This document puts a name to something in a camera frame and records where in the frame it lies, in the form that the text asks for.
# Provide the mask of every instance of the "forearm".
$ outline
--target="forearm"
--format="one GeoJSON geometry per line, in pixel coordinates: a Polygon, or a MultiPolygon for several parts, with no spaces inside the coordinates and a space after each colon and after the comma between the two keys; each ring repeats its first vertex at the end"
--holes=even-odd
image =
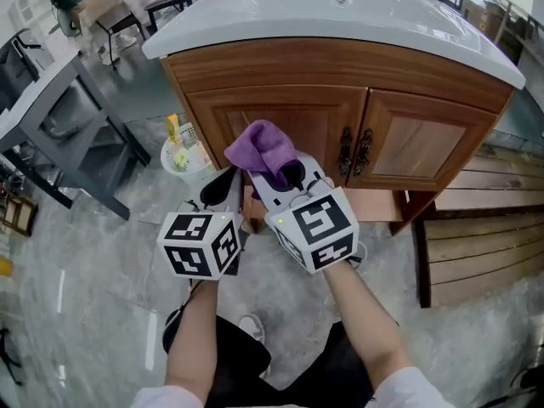
{"type": "Polygon", "coordinates": [[[324,272],[349,341],[377,388],[389,375],[410,366],[399,327],[349,263],[333,264],[324,272]]]}
{"type": "Polygon", "coordinates": [[[217,304],[218,282],[203,281],[184,309],[167,360],[165,384],[189,390],[203,405],[217,365],[217,304]]]}

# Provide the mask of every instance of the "purple cloth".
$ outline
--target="purple cloth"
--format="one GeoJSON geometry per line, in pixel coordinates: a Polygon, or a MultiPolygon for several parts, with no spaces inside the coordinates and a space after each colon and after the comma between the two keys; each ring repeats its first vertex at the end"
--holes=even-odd
{"type": "Polygon", "coordinates": [[[291,140],[272,122],[265,120],[250,124],[224,154],[240,169],[271,173],[282,182],[285,178],[280,168],[297,160],[291,140]]]}

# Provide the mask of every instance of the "shoe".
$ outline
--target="shoe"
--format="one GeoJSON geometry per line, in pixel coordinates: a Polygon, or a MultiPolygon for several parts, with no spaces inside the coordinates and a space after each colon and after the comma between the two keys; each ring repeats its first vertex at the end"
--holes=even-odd
{"type": "MultiPolygon", "coordinates": [[[[245,314],[241,317],[238,327],[246,334],[249,334],[259,343],[264,344],[265,333],[263,322],[255,314],[245,314]]],[[[265,379],[271,372],[270,365],[260,374],[261,379],[265,379]]]]}
{"type": "Polygon", "coordinates": [[[100,59],[102,60],[102,63],[106,66],[110,66],[113,62],[115,62],[116,60],[119,60],[119,54],[117,54],[115,49],[111,50],[111,58],[110,58],[110,52],[108,50],[105,50],[100,55],[100,59]]]}
{"type": "Polygon", "coordinates": [[[113,48],[117,51],[124,50],[125,48],[132,47],[136,42],[135,37],[130,37],[129,35],[120,34],[114,38],[113,48]]]}

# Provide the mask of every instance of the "white sleeve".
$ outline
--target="white sleeve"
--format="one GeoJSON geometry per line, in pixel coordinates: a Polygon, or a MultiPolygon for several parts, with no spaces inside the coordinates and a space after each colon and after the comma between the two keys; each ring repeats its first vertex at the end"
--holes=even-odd
{"type": "Polygon", "coordinates": [[[131,408],[203,408],[202,402],[185,388],[165,385],[142,388],[131,408]]]}
{"type": "Polygon", "coordinates": [[[453,408],[416,367],[396,371],[374,393],[369,408],[453,408]]]}

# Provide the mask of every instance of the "sink countertop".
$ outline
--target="sink countertop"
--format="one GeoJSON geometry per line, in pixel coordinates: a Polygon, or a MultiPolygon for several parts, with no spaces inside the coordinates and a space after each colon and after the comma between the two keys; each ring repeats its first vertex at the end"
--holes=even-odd
{"type": "Polygon", "coordinates": [[[148,59],[267,37],[335,37],[436,54],[521,89],[524,76],[438,0],[198,0],[142,47],[148,59]]]}

